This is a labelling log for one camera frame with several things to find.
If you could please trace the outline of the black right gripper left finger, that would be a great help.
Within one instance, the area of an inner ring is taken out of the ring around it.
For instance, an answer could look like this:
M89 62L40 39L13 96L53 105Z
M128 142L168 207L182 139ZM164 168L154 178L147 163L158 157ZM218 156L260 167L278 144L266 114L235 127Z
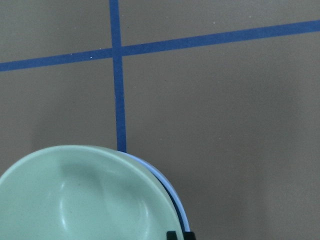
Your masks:
M168 231L166 233L166 239L167 240L178 240L177 233L175 231Z

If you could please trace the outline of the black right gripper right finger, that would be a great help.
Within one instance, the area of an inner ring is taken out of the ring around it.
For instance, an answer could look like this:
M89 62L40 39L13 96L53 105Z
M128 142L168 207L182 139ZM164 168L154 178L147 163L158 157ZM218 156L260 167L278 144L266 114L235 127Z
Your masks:
M195 233L193 231L185 231L183 232L184 240L195 240Z

